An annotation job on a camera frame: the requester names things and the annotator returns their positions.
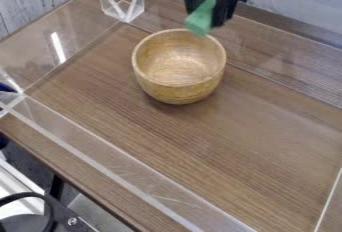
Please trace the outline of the green rectangular block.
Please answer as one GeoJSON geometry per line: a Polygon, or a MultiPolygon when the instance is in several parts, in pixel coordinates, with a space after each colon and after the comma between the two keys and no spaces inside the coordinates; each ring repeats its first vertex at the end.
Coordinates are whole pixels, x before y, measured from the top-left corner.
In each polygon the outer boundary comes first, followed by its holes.
{"type": "Polygon", "coordinates": [[[184,27],[193,34],[205,36],[212,29],[212,10],[216,0],[203,0],[184,20],[184,27]]]}

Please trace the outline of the brown wooden bowl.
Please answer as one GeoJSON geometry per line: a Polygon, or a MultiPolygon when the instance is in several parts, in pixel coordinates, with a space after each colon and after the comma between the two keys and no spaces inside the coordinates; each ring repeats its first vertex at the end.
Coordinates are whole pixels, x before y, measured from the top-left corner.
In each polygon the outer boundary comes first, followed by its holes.
{"type": "Polygon", "coordinates": [[[211,35],[168,29],[140,40],[131,64],[143,91],[163,103],[183,105],[203,100],[217,88],[227,54],[211,35]]]}

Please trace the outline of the clear acrylic front barrier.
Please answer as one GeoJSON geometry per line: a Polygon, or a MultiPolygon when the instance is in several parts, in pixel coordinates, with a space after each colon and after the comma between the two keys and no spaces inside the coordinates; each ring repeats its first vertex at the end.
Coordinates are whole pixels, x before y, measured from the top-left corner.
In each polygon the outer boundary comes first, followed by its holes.
{"type": "Polygon", "coordinates": [[[157,170],[192,180],[204,167],[185,151],[205,143],[205,132],[172,115],[219,104],[228,95],[225,82],[204,100],[172,106],[143,93],[129,68],[54,69],[30,76],[0,69],[0,105],[21,123],[175,226],[189,232],[256,232],[157,170]]]}

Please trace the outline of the black table leg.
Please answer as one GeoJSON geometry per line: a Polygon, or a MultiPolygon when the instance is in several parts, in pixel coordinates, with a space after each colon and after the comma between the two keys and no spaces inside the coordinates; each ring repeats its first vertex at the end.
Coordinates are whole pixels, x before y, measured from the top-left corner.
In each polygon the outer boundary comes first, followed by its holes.
{"type": "Polygon", "coordinates": [[[56,200],[61,200],[64,185],[65,185],[64,180],[57,175],[53,175],[52,176],[50,187],[49,187],[49,195],[56,200]]]}

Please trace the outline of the clear acrylic corner bracket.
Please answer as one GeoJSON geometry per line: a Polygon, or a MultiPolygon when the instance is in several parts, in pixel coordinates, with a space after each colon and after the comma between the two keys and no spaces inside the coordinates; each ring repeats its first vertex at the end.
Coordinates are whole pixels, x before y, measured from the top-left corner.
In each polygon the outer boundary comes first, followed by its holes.
{"type": "Polygon", "coordinates": [[[144,0],[100,0],[103,13],[124,23],[131,23],[144,13],[144,0]]]}

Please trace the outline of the grey metal base plate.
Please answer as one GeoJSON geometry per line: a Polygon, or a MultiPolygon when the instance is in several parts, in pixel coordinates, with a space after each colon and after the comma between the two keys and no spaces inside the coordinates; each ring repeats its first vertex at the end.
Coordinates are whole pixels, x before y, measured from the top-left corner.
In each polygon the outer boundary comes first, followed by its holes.
{"type": "Polygon", "coordinates": [[[56,199],[50,199],[53,222],[49,232],[99,232],[56,199]]]}

